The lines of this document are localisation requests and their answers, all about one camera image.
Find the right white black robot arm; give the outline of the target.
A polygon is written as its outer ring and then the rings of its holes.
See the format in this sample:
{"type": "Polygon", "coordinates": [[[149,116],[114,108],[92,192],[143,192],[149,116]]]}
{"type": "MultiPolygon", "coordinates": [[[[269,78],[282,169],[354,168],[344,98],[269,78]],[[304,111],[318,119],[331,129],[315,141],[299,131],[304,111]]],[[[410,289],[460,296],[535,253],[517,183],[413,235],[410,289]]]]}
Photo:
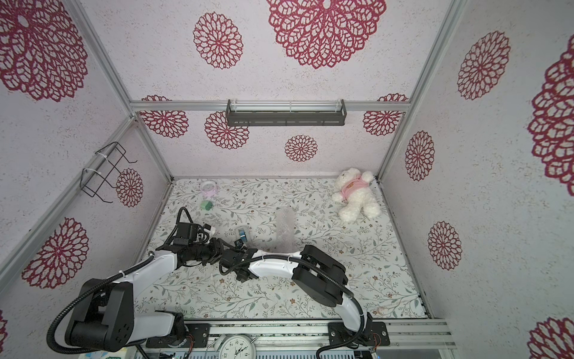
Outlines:
{"type": "Polygon", "coordinates": [[[348,286],[345,266],[313,245],[290,254],[254,248],[226,250],[219,261],[221,275],[236,274],[242,283],[257,278],[287,278],[320,305],[332,308],[352,333],[367,329],[368,319],[348,286]]]}

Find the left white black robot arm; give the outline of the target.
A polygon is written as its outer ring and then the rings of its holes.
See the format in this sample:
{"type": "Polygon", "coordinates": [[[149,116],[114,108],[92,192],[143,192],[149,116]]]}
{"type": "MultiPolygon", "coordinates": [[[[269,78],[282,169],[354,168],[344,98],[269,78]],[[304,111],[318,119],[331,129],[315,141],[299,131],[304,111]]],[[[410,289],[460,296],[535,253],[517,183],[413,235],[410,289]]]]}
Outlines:
{"type": "Polygon", "coordinates": [[[177,224],[146,260],[110,278],[87,281],[66,310],[70,321],[64,340],[69,349],[116,352],[149,338],[181,344],[188,335],[182,314],[136,314],[135,300],[158,279],[190,261],[202,266],[215,263],[222,245],[214,234],[215,229],[208,224],[177,224]]]}

